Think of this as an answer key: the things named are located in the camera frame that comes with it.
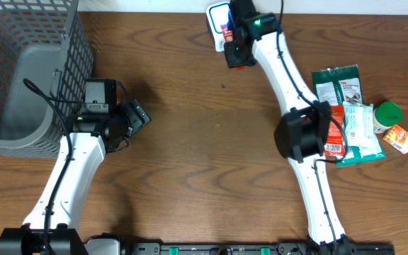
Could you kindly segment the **red packet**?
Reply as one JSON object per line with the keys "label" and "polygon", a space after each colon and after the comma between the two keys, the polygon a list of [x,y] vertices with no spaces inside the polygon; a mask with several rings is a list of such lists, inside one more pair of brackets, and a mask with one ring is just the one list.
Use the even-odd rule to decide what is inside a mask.
{"label": "red packet", "polygon": [[240,42],[235,38],[234,33],[227,25],[221,25],[222,34],[225,39],[224,54],[227,65],[230,69],[244,69]]}

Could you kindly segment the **green white 3M package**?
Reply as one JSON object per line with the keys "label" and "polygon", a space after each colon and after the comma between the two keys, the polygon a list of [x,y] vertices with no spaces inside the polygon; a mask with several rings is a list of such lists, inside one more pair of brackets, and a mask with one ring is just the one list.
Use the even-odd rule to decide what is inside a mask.
{"label": "green white 3M package", "polygon": [[[326,101],[330,106],[343,105],[343,102],[366,105],[363,98],[363,89],[358,67],[356,65],[316,71],[312,73],[312,79],[315,93],[321,102]],[[336,165],[338,167],[376,162],[387,157],[383,148],[381,154],[361,157],[357,147],[352,149],[349,146],[345,127],[344,116],[343,129],[345,135],[343,135],[343,139],[345,153],[342,157],[334,156],[337,160]]]}

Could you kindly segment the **red snack bag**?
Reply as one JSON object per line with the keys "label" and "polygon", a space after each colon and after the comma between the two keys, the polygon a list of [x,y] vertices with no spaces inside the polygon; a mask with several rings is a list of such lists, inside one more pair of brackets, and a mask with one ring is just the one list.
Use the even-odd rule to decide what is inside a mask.
{"label": "red snack bag", "polygon": [[[342,105],[331,107],[331,116],[343,128],[344,127],[344,107]],[[344,156],[344,139],[341,131],[330,121],[327,143],[324,146],[324,153],[329,156]]]}

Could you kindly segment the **white small packet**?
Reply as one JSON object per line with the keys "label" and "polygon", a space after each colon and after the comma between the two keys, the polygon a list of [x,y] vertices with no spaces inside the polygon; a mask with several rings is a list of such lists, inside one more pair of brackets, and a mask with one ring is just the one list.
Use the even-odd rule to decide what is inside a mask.
{"label": "white small packet", "polygon": [[357,147],[361,157],[381,154],[383,149],[373,127],[373,105],[343,102],[343,107],[348,145]]}

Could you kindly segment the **green lid jar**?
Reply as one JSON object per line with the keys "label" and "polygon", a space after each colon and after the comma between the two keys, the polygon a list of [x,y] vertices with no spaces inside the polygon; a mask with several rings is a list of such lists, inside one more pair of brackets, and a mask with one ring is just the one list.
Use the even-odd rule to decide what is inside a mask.
{"label": "green lid jar", "polygon": [[373,113],[374,133],[380,134],[400,123],[403,119],[402,109],[393,102],[384,102]]}

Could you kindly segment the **orange Kleenex tissue pack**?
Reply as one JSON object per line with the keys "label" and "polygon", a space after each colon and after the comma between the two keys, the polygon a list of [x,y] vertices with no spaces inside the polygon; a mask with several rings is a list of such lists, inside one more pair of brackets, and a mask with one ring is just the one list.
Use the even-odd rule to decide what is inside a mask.
{"label": "orange Kleenex tissue pack", "polygon": [[408,153],[408,132],[399,125],[392,126],[383,139],[401,153]]}

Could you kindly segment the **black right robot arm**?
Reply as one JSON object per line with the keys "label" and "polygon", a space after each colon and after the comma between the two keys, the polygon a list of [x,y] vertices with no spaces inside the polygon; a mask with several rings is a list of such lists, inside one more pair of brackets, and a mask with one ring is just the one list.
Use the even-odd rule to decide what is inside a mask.
{"label": "black right robot arm", "polygon": [[304,82],[274,14],[230,16],[228,29],[234,34],[225,43],[229,67],[259,64],[278,100],[281,119],[274,140],[298,179],[314,243],[308,253],[350,254],[353,249],[339,222],[326,174],[324,146],[334,122],[330,105],[318,101]]}

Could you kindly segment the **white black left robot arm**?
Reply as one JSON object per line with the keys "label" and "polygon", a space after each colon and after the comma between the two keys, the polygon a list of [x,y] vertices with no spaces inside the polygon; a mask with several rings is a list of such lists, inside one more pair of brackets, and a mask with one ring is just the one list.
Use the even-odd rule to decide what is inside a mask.
{"label": "white black left robot arm", "polygon": [[117,100],[117,90],[123,88],[117,80],[89,79],[72,114],[58,117],[64,134],[55,166],[22,226],[1,233],[0,254],[126,254],[124,241],[111,234],[87,242],[79,236],[99,165],[151,120],[138,101]]}

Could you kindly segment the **white barcode scanner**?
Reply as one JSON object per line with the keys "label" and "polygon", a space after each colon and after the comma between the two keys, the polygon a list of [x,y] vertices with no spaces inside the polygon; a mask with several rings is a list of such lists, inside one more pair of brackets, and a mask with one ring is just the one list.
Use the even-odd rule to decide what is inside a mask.
{"label": "white barcode scanner", "polygon": [[222,32],[222,26],[227,25],[229,21],[229,2],[221,1],[212,4],[206,9],[207,25],[212,36],[217,52],[224,51],[225,38]]}

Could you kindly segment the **grey mesh basket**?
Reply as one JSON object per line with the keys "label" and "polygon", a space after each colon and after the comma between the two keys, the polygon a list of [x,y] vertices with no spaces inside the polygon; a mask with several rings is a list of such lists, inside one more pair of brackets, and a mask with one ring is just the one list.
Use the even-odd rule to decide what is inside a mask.
{"label": "grey mesh basket", "polygon": [[55,158],[60,121],[31,80],[67,117],[84,95],[94,56],[77,0],[0,0],[0,154]]}

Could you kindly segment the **black mounting rail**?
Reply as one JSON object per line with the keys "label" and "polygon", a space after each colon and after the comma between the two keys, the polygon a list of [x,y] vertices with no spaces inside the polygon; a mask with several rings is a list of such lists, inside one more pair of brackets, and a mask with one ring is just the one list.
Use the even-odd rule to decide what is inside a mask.
{"label": "black mounting rail", "polygon": [[103,233],[84,243],[89,254],[124,255],[395,255],[391,244],[360,244],[343,236],[336,244],[313,241],[283,240],[275,244],[162,244],[129,243],[120,237]]}

